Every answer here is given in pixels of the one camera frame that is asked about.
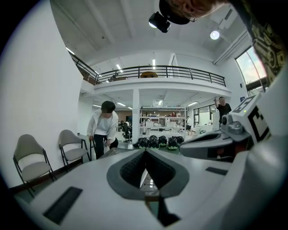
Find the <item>baseboard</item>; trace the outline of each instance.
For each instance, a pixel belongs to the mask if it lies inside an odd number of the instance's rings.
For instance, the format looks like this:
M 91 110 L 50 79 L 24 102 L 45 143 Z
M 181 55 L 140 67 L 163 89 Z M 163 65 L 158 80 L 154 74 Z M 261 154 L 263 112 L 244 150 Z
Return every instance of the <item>baseboard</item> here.
M 69 167 L 75 167 L 75 166 L 77 166 L 77 165 L 79 165 L 81 163 L 82 163 L 82 160 L 80 158 L 80 159 L 75 160 L 72 163 L 70 163 Z M 65 167 L 58 168 L 57 170 L 54 171 L 54 175 L 57 176 L 57 175 L 65 172 L 65 171 L 66 171 Z M 47 180 L 51 180 L 51 177 L 49 176 L 49 174 L 46 174 L 46 175 L 44 175 L 44 176 L 42 176 L 40 178 L 37 178 L 37 179 L 31 181 L 31 182 L 29 182 L 29 184 L 33 187 L 33 186 L 41 184 L 41 183 L 43 183 L 43 182 L 45 182 Z M 21 185 L 9 188 L 9 191 L 14 195 L 14 194 L 17 194 L 18 192 L 24 191 L 26 189 L 27 189 L 26 185 L 21 184 Z

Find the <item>black pants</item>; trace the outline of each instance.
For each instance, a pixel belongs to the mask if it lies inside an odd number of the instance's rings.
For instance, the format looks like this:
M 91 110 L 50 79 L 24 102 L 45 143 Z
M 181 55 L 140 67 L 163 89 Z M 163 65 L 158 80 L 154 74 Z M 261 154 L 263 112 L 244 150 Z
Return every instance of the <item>black pants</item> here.
M 104 145 L 103 145 L 103 138 L 104 140 L 107 140 L 106 135 L 94 135 L 94 142 L 95 142 L 95 148 L 96 148 L 96 159 L 100 158 L 104 155 Z M 110 149 L 117 148 L 118 147 L 118 140 L 117 138 L 113 143 L 110 145 Z

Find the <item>white ceiling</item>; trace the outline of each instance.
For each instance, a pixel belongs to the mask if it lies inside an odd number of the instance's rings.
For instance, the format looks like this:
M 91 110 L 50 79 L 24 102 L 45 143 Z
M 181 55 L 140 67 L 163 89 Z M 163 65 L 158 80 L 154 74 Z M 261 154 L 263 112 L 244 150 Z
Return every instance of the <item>white ceiling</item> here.
M 139 90 L 140 106 L 153 106 L 153 101 L 163 100 L 163 106 L 187 106 L 192 102 L 204 103 L 213 98 L 219 97 L 213 93 L 199 93 L 193 90 L 177 90 L 177 89 L 141 89 Z M 104 101 L 113 101 L 117 109 L 133 107 L 133 90 L 122 90 L 116 92 L 109 92 L 93 97 L 94 104 L 101 105 Z
M 154 58 L 156 64 L 168 65 L 172 53 L 216 59 L 244 29 L 230 5 L 194 23 L 172 23 L 164 34 L 148 24 L 152 13 L 159 11 L 159 0 L 51 2 L 65 45 L 100 73 L 112 70 L 116 63 L 122 68 L 148 65 Z M 225 20 L 230 9 L 232 13 Z M 213 30 L 218 30 L 227 41 L 210 39 Z

